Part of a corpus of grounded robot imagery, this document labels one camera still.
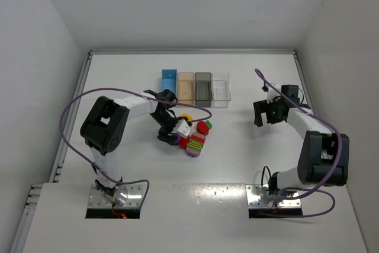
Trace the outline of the red arched lego brick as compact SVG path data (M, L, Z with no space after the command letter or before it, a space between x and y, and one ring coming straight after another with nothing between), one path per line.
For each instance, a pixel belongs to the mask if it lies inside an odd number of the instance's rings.
M187 147L188 142L190 141L190 137L180 137L178 141L178 146L181 149L185 149Z

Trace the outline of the red oval lego brick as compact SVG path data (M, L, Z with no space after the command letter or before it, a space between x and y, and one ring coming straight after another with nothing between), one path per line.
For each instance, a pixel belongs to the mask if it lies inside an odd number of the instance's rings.
M199 121L197 123L197 132L207 136L211 129L209 129L205 123L205 121Z

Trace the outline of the striped stacked lego block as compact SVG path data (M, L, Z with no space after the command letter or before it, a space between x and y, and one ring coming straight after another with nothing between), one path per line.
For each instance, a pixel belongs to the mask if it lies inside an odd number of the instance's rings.
M199 132L194 132L189 138L185 151L189 156L193 158L199 157L204 147L204 144L205 135Z

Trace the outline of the blue container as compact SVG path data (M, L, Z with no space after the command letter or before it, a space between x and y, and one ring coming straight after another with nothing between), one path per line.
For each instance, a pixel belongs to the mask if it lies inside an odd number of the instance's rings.
M171 94L168 95L173 102L177 103L178 99L176 96L177 91L177 70L176 69L162 69L161 73L161 90L168 94L170 90Z

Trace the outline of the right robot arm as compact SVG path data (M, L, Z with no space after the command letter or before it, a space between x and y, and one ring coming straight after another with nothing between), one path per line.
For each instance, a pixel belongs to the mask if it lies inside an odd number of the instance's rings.
M296 167L270 175L268 194L277 196L296 188L322 184L326 187L341 187L347 183L349 167L349 137L337 134L314 115L311 107L298 97L297 85L282 85L280 96L274 89L263 86L267 98L253 103L254 124L263 126L262 115L268 124L285 122L293 127L303 139Z

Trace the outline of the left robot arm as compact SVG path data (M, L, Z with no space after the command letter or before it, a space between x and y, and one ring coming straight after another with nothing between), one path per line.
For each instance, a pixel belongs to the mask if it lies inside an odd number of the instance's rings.
M175 115L171 110L175 103L176 96L168 89L160 93L146 90L124 99L101 96L91 108L80 135L94 158L95 186L112 204L125 206L129 199L116 154L127 122L148 114L160 125L158 139L177 145L180 138L189 137L192 123Z

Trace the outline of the metal base plate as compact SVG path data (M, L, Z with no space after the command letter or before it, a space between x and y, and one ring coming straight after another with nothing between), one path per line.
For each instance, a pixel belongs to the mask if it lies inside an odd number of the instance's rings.
M259 184L246 185L249 210L301 209L298 192L286 191L285 197L277 197L270 195L266 188L266 184L263 187Z
M110 197L92 185L88 199L89 209L138 209L143 198L143 186L141 184L122 185L116 188L114 195Z

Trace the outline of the grey translucent container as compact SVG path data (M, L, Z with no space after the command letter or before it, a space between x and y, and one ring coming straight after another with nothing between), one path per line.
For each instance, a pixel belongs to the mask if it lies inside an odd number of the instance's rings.
M195 73L195 105L200 107L211 107L213 99L211 88L211 73Z

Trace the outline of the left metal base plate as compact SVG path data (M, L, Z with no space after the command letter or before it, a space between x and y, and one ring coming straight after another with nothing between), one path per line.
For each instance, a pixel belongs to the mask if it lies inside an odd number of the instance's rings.
M138 209L143 198L143 186L141 184L122 185L116 188L114 195L110 197L92 185L88 199L89 209Z

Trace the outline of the purple lego brick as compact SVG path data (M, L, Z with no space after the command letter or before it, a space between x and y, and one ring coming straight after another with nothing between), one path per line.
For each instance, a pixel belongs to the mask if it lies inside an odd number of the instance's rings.
M177 139L174 141L174 146L178 145L180 138L177 137Z

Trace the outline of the clear container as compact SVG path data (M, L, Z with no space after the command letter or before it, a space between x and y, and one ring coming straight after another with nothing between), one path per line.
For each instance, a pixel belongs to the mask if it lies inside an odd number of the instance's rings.
M212 108L227 108L231 102L228 73L213 73L211 79Z

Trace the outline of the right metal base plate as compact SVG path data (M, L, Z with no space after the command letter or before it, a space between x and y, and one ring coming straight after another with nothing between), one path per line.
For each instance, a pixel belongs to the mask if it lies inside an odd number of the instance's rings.
M246 185L249 210L301 209L298 192L286 191L285 197L277 197L270 195L266 188L266 184L263 187L259 184Z

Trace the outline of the yellow oval lego brick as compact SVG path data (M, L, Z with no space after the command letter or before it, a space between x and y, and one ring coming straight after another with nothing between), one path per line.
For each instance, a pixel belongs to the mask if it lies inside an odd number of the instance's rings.
M181 114L181 118L185 119L188 123L192 123L193 118L189 114Z

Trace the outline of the plain green lego brick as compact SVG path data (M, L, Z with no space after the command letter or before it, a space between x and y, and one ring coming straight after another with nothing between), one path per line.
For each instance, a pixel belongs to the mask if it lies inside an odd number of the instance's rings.
M205 121L205 123L209 129L212 129L213 125L211 124L210 120Z

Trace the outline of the tan translucent container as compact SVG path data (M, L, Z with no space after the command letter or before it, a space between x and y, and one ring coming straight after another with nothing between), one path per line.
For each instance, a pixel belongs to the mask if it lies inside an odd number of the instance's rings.
M195 100L195 75L193 72L177 73L177 98L180 103L194 104Z

